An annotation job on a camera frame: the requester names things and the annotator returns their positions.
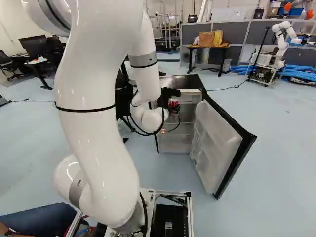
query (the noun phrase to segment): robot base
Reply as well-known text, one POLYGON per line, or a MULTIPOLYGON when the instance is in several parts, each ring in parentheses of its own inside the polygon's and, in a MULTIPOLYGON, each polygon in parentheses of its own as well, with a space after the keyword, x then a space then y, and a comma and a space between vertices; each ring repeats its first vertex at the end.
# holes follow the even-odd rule
MULTIPOLYGON (((146 237, 193 237, 193 211, 191 192, 167 192, 161 190, 141 189, 144 197, 148 230, 146 237)), ((71 225, 67 237, 74 237, 82 212, 78 212, 71 225)), ((121 237, 111 228, 105 228, 102 234, 94 237, 121 237)), ((129 237, 142 237, 143 233, 135 233, 129 237)))

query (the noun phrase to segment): gray floor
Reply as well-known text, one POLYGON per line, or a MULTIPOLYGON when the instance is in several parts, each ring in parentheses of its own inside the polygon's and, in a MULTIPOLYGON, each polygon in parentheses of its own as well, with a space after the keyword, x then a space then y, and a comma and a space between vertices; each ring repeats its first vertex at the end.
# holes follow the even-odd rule
MULTIPOLYGON (((183 74, 179 63, 161 71, 183 74)), ((207 89, 241 83, 244 76, 196 70, 207 89)), ((38 79, 0 86, 8 99, 53 100, 38 79)), ((130 137, 127 147, 143 187, 190 190, 197 237, 314 237, 316 233, 316 93, 279 81, 264 88, 210 92, 235 120, 258 139, 220 201, 208 195, 188 155, 157 154, 151 137, 130 137)), ((0 214, 60 202, 52 186, 56 164, 70 153, 51 102, 19 102, 0 108, 0 214)))

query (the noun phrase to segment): person's leg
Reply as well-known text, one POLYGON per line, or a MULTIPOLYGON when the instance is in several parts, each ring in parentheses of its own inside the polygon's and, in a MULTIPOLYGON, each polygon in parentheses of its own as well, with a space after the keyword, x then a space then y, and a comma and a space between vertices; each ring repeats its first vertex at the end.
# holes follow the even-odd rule
POLYGON ((24 235, 62 237, 76 213, 71 206, 59 203, 0 216, 0 222, 24 235))

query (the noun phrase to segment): open fridge door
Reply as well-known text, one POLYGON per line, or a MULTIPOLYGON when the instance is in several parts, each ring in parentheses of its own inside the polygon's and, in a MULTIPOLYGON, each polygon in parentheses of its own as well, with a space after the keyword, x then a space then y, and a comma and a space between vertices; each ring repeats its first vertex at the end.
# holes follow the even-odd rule
POLYGON ((195 113, 190 158, 206 191, 220 199, 257 137, 241 127, 207 93, 195 113))

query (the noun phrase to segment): person's hand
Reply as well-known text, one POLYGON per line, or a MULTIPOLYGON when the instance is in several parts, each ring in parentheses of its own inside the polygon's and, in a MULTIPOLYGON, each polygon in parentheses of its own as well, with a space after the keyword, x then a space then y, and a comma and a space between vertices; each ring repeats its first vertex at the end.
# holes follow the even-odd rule
POLYGON ((5 226, 5 224, 0 222, 0 235, 4 235, 5 233, 7 233, 9 230, 9 228, 7 226, 5 226))

